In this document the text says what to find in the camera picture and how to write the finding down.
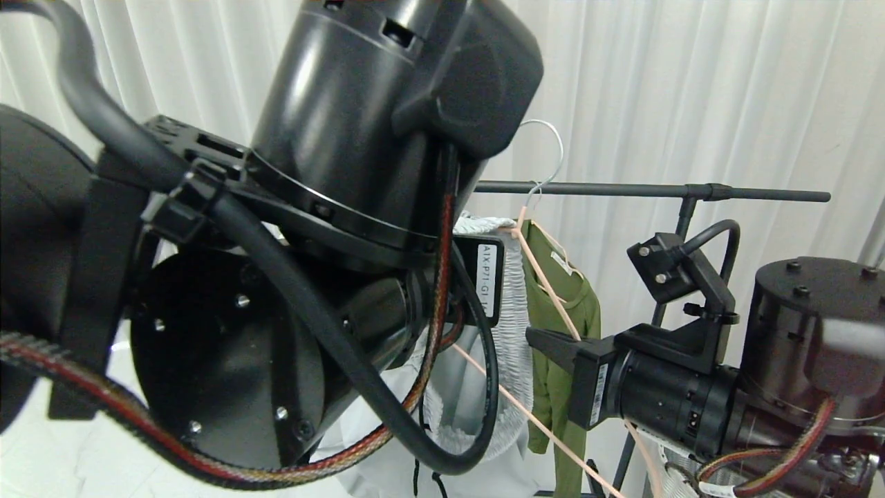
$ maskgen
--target thick black cable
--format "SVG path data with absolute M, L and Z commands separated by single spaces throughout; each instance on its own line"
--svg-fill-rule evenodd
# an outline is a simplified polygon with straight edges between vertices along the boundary
M 678 250 L 682 257 L 687 257 L 726 230 L 728 230 L 728 242 L 725 248 L 725 257 L 722 259 L 720 278 L 725 284 L 728 284 L 728 279 L 731 278 L 731 271 L 735 268 L 737 248 L 741 244 L 741 226 L 735 220 L 715 222 L 701 231 L 701 233 L 689 239 L 685 244 L 678 246 Z
M 96 78 L 89 30 L 76 11 L 58 0 L 4 0 L 3 9 L 35 13 L 52 22 L 60 41 L 59 83 L 74 113 L 99 140 L 155 182 L 158 190 L 174 188 L 187 171 L 187 164 L 126 115 L 101 87 Z M 362 353 L 356 339 L 344 332 L 331 305 L 322 299 L 316 286 L 256 215 L 225 192 L 212 207 L 210 217 L 267 275 L 379 419 L 410 452 L 431 469 L 445 474 L 465 473 L 482 459 L 497 415 L 497 360 L 491 328 L 472 288 L 467 292 L 467 302 L 483 331 L 487 381 L 492 380 L 494 373 L 494 382 L 487 382 L 486 414 L 480 435 L 464 453 L 453 455 L 436 445 L 415 424 Z M 454 245 L 453 252 L 457 256 L 456 271 L 464 285 L 470 287 L 463 258 Z

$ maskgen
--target metal hook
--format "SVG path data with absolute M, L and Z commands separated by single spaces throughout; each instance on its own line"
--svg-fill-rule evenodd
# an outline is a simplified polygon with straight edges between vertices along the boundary
M 556 170 L 553 171 L 552 175 L 548 176 L 543 182 L 538 183 L 537 185 L 535 185 L 535 187 L 532 188 L 532 190 L 528 191 L 528 196 L 526 197 L 526 203 L 523 205 L 523 207 L 528 207 L 528 203 L 532 200 L 532 196 L 535 195 L 538 191 L 540 191 L 544 185 L 552 182 L 553 179 L 556 178 L 557 175 L 559 175 L 559 171 L 562 170 L 562 167 L 566 162 L 566 148 L 562 144 L 562 136 L 559 134 L 559 130 L 557 130 L 556 127 L 553 126 L 552 123 L 550 123 L 549 121 L 544 121 L 544 120 L 525 120 L 519 124 L 519 127 L 522 128 L 523 125 L 527 125 L 530 123 L 537 123 L 537 124 L 544 125 L 550 131 L 553 132 L 553 135 L 556 136 L 557 143 L 559 144 L 559 163 L 557 164 Z

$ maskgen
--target white curtain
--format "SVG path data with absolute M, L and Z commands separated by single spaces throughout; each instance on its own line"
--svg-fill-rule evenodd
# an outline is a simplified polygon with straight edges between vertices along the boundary
M 164 113 L 242 144 L 250 141 L 298 8 L 292 0 L 69 1 L 93 33 L 104 85 L 136 119 Z M 885 197 L 885 3 L 505 2 L 542 47 L 545 76 L 527 118 L 561 131 L 566 166 L 559 181 L 833 193 L 828 204 L 698 205 L 689 234 L 723 218 L 742 225 L 731 285 L 740 312 L 763 264 L 805 254 L 857 260 L 875 238 L 871 228 Z M 96 154 L 99 143 L 58 91 L 56 53 L 45 21 L 0 16 L 0 102 Z M 556 159 L 548 131 L 526 127 L 484 177 L 540 180 Z M 515 216 L 523 200 L 477 194 L 470 209 Z M 653 302 L 625 249 L 655 231 L 672 231 L 678 208 L 678 199 L 545 195 L 533 217 L 591 280 L 610 334 L 649 320 Z M 714 264 L 723 247 L 724 240 L 709 245 Z M 665 324 L 681 320 L 674 310 Z M 729 340 L 733 364 L 742 344 L 739 326 Z M 607 424 L 590 435 L 589 455 L 605 476 L 613 474 L 622 434 Z M 538 468 L 550 488 L 551 464 Z M 637 469 L 638 461 L 629 496 L 641 489 Z

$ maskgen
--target black drawstring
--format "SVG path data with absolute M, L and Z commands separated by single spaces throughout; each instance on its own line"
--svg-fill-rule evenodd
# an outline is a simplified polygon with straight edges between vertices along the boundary
M 425 431 L 430 432 L 430 425 L 424 422 L 424 395 L 421 395 L 421 399 L 418 402 L 418 423 L 421 427 L 424 428 Z M 418 475 L 419 469 L 421 466 L 421 462 L 418 459 L 415 459 L 415 471 L 412 473 L 412 494 L 415 498 L 418 498 Z M 430 478 L 436 483 L 440 488 L 440 494 L 442 498 L 449 498 L 449 495 L 445 492 L 445 486 L 443 486 L 443 479 L 440 477 L 439 472 L 434 472 L 430 474 Z

